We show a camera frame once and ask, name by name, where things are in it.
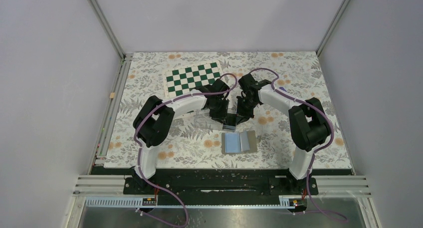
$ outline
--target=table surface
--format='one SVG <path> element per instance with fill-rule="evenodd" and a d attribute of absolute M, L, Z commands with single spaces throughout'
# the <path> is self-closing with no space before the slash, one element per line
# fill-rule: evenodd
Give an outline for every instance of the table surface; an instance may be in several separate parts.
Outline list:
<path fill-rule="evenodd" d="M 250 70 L 266 67 L 276 71 L 283 86 L 298 98 L 317 97 L 325 113 L 334 124 L 335 140 L 327 149 L 316 155 L 314 168 L 351 168 L 335 109 L 323 78 L 315 52 L 139 52 L 133 61 L 125 83 L 116 122 L 109 144 L 106 168 L 129 168 L 136 165 L 139 146 L 133 141 L 132 122 L 145 101 L 153 95 L 166 98 L 163 70 L 189 66 L 202 61 L 218 60 L 223 73 L 230 72 L 241 78 Z M 270 72 L 254 73 L 256 80 L 272 80 Z M 232 78 L 225 78 L 230 86 Z M 240 94 L 238 86 L 231 92 L 230 112 L 236 111 L 233 103 Z M 295 144 L 290 135 L 288 117 L 268 106 L 258 106 L 255 117 L 237 127 L 238 131 L 254 130 L 257 136 L 257 153 L 224 155 L 221 152 L 222 131 L 202 129 L 201 119 L 184 117 L 175 119 L 166 140 L 158 147 L 157 168 L 199 169 L 286 169 L 293 158 Z M 211 119 L 204 118 L 206 127 L 214 127 Z"/>

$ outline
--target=cable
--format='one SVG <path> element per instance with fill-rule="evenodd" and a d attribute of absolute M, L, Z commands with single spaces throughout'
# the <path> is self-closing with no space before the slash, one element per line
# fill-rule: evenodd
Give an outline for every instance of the cable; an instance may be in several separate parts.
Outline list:
<path fill-rule="evenodd" d="M 323 117 L 323 118 L 326 120 L 326 122 L 329 124 L 329 129 L 330 129 L 330 132 L 331 132 L 331 138 L 330 138 L 330 140 L 329 140 L 329 142 L 328 142 L 328 143 L 326 143 L 324 146 L 322 146 L 322 147 L 320 147 L 320 148 L 317 148 L 317 149 L 316 149 L 316 150 L 314 150 L 314 152 L 313 152 L 313 155 L 312 155 L 312 157 L 311 157 L 310 164 L 309 164 L 308 169 L 307 169 L 306 179 L 305 179 L 305 181 L 306 181 L 306 189 L 307 189 L 308 197 L 310 198 L 311 203 L 312 203 L 312 204 L 313 204 L 313 205 L 317 208 L 317 210 L 318 210 L 319 212 L 321 212 L 321 213 L 322 213 L 322 214 L 324 214 L 326 217 L 328 217 L 328 218 L 330 218 L 330 219 L 332 219 L 332 220 L 334 220 L 334 221 L 341 222 L 341 223 L 347 223 L 349 220 L 348 220 L 348 218 L 347 218 L 345 215 L 343 215 L 343 214 L 341 214 L 341 213 L 338 213 L 338 212 L 335 212 L 335 211 L 322 210 L 319 206 L 317 206 L 317 204 L 314 202 L 313 198 L 311 197 L 310 188 L 309 188 L 309 176 L 310 176 L 310 171 L 311 171 L 311 168 L 313 167 L 313 162 L 314 162 L 314 159 L 315 159 L 315 157 L 316 157 L 316 152 L 321 151 L 321 150 L 323 150 L 323 149 L 325 149 L 325 148 L 329 147 L 329 145 L 333 142 L 333 139 L 334 139 L 334 130 L 333 130 L 333 125 L 332 125 L 332 122 L 331 122 L 331 121 L 329 121 L 329 118 L 325 115 L 325 113 L 323 113 L 322 111 L 320 111 L 317 107 L 315 107 L 315 106 L 313 106 L 313 105 L 311 105 L 311 104 L 309 104 L 309 103 L 307 103 L 307 102 L 305 102 L 305 101 L 303 101 L 303 100 L 300 100 L 300 99 L 297 99 L 297 98 L 295 98 L 295 97 L 289 96 L 288 94 L 285 94 L 285 93 L 281 92 L 279 89 L 276 89 L 276 88 L 275 88 L 274 83 L 275 83 L 275 81 L 276 81 L 277 79 L 279 79 L 279 75 L 278 75 L 275 71 L 273 71 L 273 70 L 271 70 L 271 69 L 269 69 L 269 68 L 262 68 L 262 67 L 261 67 L 261 68 L 255 68 L 255 69 L 251 70 L 249 73 L 252 73 L 252 72 L 254 72 L 254 71 L 258 71 L 258 70 L 265 70 L 265 71 L 269 71 L 269 72 L 272 72 L 273 74 L 275 74 L 275 75 L 276 75 L 276 78 L 275 78 L 274 80 L 272 80 L 272 84 L 271 84 L 272 89 L 273 89 L 276 93 L 278 93 L 278 94 L 282 95 L 283 97 L 286 97 L 286 98 L 288 98 L 288 99 L 290 99 L 290 100 L 292 100 L 292 101 L 295 101 L 295 102 L 298 102 L 298 103 L 304 104 L 304 105 L 306 105 L 306 106 L 308 106 L 308 107 L 312 108 L 312 109 L 313 109 L 313 110 L 315 110 L 317 113 L 319 113 L 320 115 L 322 115 L 322 117 Z M 314 212 L 313 212 L 313 211 L 309 211 L 309 212 L 306 212 L 306 213 L 316 213 L 316 212 L 317 212 L 317 211 L 314 211 Z M 341 220 L 341 219 L 334 218 L 334 217 L 332 217 L 332 216 L 328 215 L 329 213 L 331 213 L 331 214 L 335 214 L 335 215 L 338 215 L 338 216 L 342 217 L 343 219 Z"/>
<path fill-rule="evenodd" d="M 220 94 L 224 94 L 224 93 L 229 93 L 229 92 L 231 92 L 235 87 L 236 87 L 236 85 L 238 85 L 238 79 L 236 78 L 236 76 L 235 75 L 233 75 L 232 73 L 225 73 L 224 75 L 222 75 L 222 76 L 220 76 L 220 78 L 219 79 L 221 79 L 222 77 L 224 77 L 224 76 L 227 76 L 227 75 L 230 75 L 230 76 L 232 76 L 232 77 L 234 77 L 234 79 L 235 79 L 235 84 L 229 89 L 229 90 L 226 90 L 226 91 L 223 91 L 223 92 L 200 92 L 200 93 L 193 93 L 192 95 L 191 94 L 186 94 L 186 95 L 181 95 L 181 96 L 178 96 L 178 97 L 176 97 L 175 99 L 173 99 L 173 100 L 170 100 L 170 101 L 166 101 L 166 102 L 164 102 L 164 103 L 162 103 L 162 104 L 160 104 L 159 106 L 157 106 L 157 107 L 155 107 L 153 110 L 151 110 L 151 112 L 149 113 L 149 114 L 147 114 L 147 116 L 141 121 L 141 123 L 140 123 L 140 125 L 138 125 L 138 127 L 137 127 L 137 129 L 135 129 L 135 134 L 134 134 L 134 140 L 135 140 L 135 142 L 136 143 L 138 143 L 138 145 L 140 145 L 140 149 L 138 149 L 138 158 L 137 158 L 137 165 L 138 165 L 138 171 L 140 172 L 140 175 L 141 175 L 141 177 L 144 179 L 144 181 L 146 181 L 146 183 L 147 184 L 149 184 L 150 186 L 152 186 L 152 187 L 154 187 L 154 188 L 157 188 L 157 189 L 160 189 L 160 190 L 163 190 L 163 191 L 165 191 L 165 192 L 167 192 L 167 193 L 169 193 L 170 195 L 172 195 L 181 205 L 182 205 L 182 207 L 183 207 L 183 209 L 184 209 L 184 212 L 185 212 L 185 217 L 186 217 L 186 220 L 185 220 L 185 223 L 183 224 L 183 225 L 175 225 L 175 224 L 171 224 L 171 223 L 169 223 L 169 222 L 167 222 L 167 221 L 165 221 L 165 220 L 163 220 L 163 219 L 161 219 L 161 218 L 158 218 L 158 217 L 156 217 L 156 216 L 153 216 L 153 215 L 151 215 L 151 214 L 149 214 L 149 213 L 144 213 L 144 212 L 141 212 L 141 215 L 142 214 L 145 214 L 145 215 L 147 215 L 147 216 L 149 216 L 149 217 L 151 217 L 151 218 L 153 218 L 153 219 L 156 219 L 156 220 L 158 220 L 158 221 L 160 221 L 160 222 L 162 222 L 162 223 L 165 223 L 165 224 L 167 224 L 167 225 L 169 225 L 169 226 L 172 226 L 172 227 L 177 227 L 177 228 L 183 228 L 183 227 L 186 227 L 187 225 L 188 225 L 188 221 L 189 221 L 189 216 L 188 216 L 188 210 L 187 210 L 187 208 L 185 207 L 185 204 L 182 202 L 182 200 L 177 196 L 177 195 L 175 195 L 175 193 L 173 193 L 173 192 L 171 192 L 171 191 L 169 191 L 168 189 L 166 189 L 166 188 L 163 188 L 163 187 L 160 187 L 160 186 L 158 186 L 158 185 L 155 185 L 155 184 L 153 184 L 152 182 L 150 182 L 145 176 L 144 176 L 144 174 L 143 174 L 143 172 L 141 171 L 141 157 L 142 157 L 142 153 L 141 153 L 141 151 L 142 151 L 142 148 L 143 148 L 143 144 L 140 142 L 140 141 L 138 141 L 138 139 L 137 139 L 137 135 L 138 135 L 138 133 L 140 132 L 140 129 L 141 129 L 141 127 L 146 123 L 146 121 L 147 121 L 147 119 L 148 118 L 150 118 L 153 114 L 154 114 L 154 112 L 156 112 L 158 109 L 160 109 L 161 107 L 163 107 L 163 106 L 165 106 L 165 105 L 167 105 L 167 104 L 169 104 L 169 103 L 172 103 L 172 102 L 175 102 L 175 101 L 178 101 L 178 100 L 181 100 L 181 99 L 184 99 L 184 98 L 187 98 L 187 97 L 191 97 L 191 96 L 201 96 L 201 95 L 220 95 Z"/>
<path fill-rule="evenodd" d="M 307 195 L 307 190 L 303 190 L 303 195 L 301 196 L 301 200 L 303 200 Z"/>

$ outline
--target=chessboard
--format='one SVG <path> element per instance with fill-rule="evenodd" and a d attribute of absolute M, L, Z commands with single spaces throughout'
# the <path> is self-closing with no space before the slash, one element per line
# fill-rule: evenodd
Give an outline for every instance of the chessboard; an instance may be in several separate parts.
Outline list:
<path fill-rule="evenodd" d="M 197 86 L 212 84 L 222 74 L 219 61 L 165 70 L 163 71 L 165 95 L 173 98 L 188 93 Z"/>

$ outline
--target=white wall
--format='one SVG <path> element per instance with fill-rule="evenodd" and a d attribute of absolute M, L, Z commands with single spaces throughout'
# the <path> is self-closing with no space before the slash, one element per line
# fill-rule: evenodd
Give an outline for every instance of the white wall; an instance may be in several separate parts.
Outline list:
<path fill-rule="evenodd" d="M 119 59 L 87 0 L 0 0 L 0 227 L 57 228 Z"/>
<path fill-rule="evenodd" d="M 385 228 L 422 227 L 423 0 L 352 0 L 321 56 Z"/>
<path fill-rule="evenodd" d="M 342 0 L 98 0 L 125 52 L 316 50 Z"/>

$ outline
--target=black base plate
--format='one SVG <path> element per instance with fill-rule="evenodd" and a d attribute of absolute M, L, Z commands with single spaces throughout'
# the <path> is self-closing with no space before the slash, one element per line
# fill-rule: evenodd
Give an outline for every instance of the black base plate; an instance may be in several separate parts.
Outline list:
<path fill-rule="evenodd" d="M 157 170 L 150 181 L 177 194 L 186 205 L 279 205 L 279 195 L 302 195 L 284 184 L 287 178 L 266 170 Z M 318 194 L 314 178 L 310 192 Z M 141 186 L 132 177 L 125 179 L 123 194 L 153 195 L 151 186 Z M 160 191 L 158 205 L 179 205 L 171 195 Z"/>

